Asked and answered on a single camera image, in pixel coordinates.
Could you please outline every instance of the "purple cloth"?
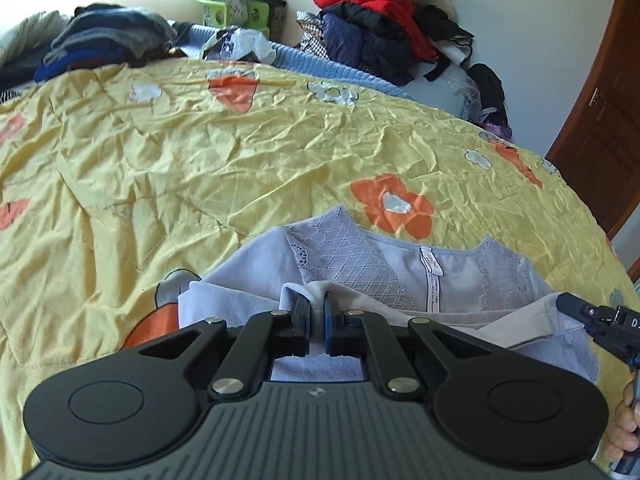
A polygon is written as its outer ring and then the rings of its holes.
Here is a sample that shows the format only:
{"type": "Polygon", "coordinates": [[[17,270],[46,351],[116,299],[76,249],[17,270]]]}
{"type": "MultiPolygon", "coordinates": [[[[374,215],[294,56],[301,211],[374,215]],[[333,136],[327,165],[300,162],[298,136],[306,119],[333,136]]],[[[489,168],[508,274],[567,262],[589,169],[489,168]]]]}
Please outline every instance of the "purple cloth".
{"type": "Polygon", "coordinates": [[[498,126],[497,124],[490,123],[485,121],[484,123],[478,124],[483,130],[487,130],[494,135],[497,135],[501,139],[508,140],[511,142],[511,137],[513,137],[513,132],[511,131],[510,126],[498,126]]]}

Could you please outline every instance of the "metal screw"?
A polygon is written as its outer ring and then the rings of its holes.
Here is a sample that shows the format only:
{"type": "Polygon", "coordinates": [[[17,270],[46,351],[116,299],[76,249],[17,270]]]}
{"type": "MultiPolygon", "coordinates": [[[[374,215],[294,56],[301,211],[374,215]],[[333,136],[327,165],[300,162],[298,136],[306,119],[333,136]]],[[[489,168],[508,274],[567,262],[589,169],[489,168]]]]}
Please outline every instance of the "metal screw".
{"type": "Polygon", "coordinates": [[[396,377],[391,379],[386,387],[396,394],[410,394],[420,388],[420,383],[411,377],[396,377]]]}
{"type": "Polygon", "coordinates": [[[240,379],[234,377],[225,377],[218,379],[211,385],[211,389],[220,395],[236,394],[244,388],[244,384],[240,379]]]}

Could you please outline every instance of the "clothing tag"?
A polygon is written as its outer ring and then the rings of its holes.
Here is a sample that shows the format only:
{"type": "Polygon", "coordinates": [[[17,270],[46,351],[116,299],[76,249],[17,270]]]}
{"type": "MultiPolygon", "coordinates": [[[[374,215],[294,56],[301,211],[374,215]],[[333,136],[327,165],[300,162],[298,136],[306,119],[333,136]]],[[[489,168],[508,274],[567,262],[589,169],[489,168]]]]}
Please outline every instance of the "clothing tag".
{"type": "Polygon", "coordinates": [[[427,312],[440,313],[440,279],[435,274],[427,273],[427,312]]]}
{"type": "Polygon", "coordinates": [[[428,247],[420,248],[420,260],[423,265],[426,267],[427,271],[431,274],[435,274],[436,276],[444,276],[444,272],[442,272],[442,267],[436,260],[436,257],[433,256],[431,249],[428,247]]]}

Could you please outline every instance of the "red jacket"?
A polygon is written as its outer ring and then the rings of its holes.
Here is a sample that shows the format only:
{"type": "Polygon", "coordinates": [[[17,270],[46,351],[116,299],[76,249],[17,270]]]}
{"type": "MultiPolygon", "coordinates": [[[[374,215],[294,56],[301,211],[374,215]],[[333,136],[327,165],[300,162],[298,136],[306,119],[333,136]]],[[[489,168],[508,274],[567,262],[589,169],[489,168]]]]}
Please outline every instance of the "red jacket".
{"type": "MultiPolygon", "coordinates": [[[[314,3],[324,9],[344,0],[314,0],[314,3]]],[[[347,0],[366,9],[373,10],[390,17],[398,25],[404,28],[409,35],[414,57],[419,60],[435,61],[437,54],[431,43],[420,32],[413,19],[414,4],[411,0],[347,0]]]]}

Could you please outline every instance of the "yellow bedspread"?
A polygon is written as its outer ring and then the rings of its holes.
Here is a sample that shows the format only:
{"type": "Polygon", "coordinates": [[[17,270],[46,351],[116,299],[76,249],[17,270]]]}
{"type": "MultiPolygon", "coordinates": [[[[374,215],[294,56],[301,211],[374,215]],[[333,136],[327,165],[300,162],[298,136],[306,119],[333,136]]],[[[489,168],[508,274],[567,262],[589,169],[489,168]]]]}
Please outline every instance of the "yellow bedspread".
{"type": "MultiPolygon", "coordinates": [[[[60,76],[0,107],[0,182],[10,480],[36,461],[28,393],[120,348],[169,272],[202,275],[268,228],[339,203],[367,229],[432,246],[490,235],[558,291],[607,304],[618,290],[640,307],[603,231],[538,156],[439,110],[267,66],[168,60],[60,76]]],[[[599,355],[616,403],[628,372],[599,355]]]]}

